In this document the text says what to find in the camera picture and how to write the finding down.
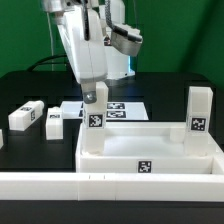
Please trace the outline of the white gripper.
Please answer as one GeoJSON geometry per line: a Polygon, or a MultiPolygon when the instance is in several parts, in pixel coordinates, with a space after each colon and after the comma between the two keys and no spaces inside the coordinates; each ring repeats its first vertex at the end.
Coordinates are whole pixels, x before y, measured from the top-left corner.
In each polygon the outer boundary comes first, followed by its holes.
{"type": "Polygon", "coordinates": [[[86,104],[97,101],[96,83],[107,77],[107,61],[98,13],[88,9],[89,39],[85,39],[81,5],[62,5],[57,20],[59,34],[86,104]]]}

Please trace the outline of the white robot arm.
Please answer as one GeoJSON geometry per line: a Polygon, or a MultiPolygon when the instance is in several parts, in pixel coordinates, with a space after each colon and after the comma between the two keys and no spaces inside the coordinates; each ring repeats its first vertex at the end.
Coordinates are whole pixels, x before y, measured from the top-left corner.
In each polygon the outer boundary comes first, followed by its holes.
{"type": "Polygon", "coordinates": [[[98,100],[97,83],[108,76],[104,45],[109,28],[109,44],[120,54],[135,57],[143,43],[140,30],[118,22],[122,0],[42,0],[42,8],[53,14],[60,38],[86,104],[98,100]]]}

